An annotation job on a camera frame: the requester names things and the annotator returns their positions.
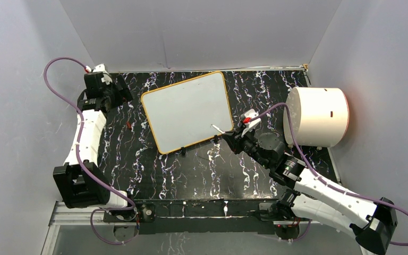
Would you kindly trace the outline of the white marker pen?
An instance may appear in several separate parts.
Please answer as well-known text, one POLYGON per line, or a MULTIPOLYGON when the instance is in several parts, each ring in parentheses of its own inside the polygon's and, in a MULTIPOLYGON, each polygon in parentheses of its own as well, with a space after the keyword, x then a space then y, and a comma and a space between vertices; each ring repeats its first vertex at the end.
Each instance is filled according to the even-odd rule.
POLYGON ((217 127, 216 125, 212 124, 211 127, 213 127, 217 132, 219 132, 220 134, 225 134, 225 131, 223 131, 222 129, 220 129, 219 127, 217 127))

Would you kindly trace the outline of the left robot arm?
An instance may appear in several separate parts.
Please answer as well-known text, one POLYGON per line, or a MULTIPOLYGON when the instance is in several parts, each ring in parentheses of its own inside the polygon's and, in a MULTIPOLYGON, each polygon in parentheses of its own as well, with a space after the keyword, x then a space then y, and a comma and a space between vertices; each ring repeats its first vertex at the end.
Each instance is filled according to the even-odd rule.
POLYGON ((53 178, 68 208, 115 208, 124 221, 137 216, 137 206, 125 191, 109 190, 109 182, 99 168, 99 145, 107 114, 132 100, 127 84, 119 76, 94 69, 84 75, 86 89, 77 100, 77 126, 70 152, 53 178))

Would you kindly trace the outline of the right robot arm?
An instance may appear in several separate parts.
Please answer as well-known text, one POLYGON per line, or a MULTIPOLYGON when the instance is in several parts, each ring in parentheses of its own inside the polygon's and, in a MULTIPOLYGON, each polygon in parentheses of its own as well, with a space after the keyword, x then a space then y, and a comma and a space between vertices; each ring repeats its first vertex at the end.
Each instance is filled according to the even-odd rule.
POLYGON ((294 217, 316 220, 341 230, 366 250, 385 254, 397 227, 393 202, 385 197, 367 201, 350 196, 350 190, 313 173, 300 160, 286 153, 286 144, 274 133, 258 138, 254 131, 225 132, 222 138, 235 153, 245 152, 269 176, 290 189, 278 202, 278 214, 285 220, 294 217))

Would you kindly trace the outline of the yellow framed whiteboard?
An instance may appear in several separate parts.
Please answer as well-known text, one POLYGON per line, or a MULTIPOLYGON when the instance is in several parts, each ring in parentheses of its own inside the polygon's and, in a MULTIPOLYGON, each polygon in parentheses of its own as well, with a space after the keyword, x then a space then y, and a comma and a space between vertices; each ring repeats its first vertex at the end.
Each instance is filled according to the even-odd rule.
POLYGON ((140 100, 161 154, 220 135, 218 128, 234 127, 221 71, 147 91, 140 100))

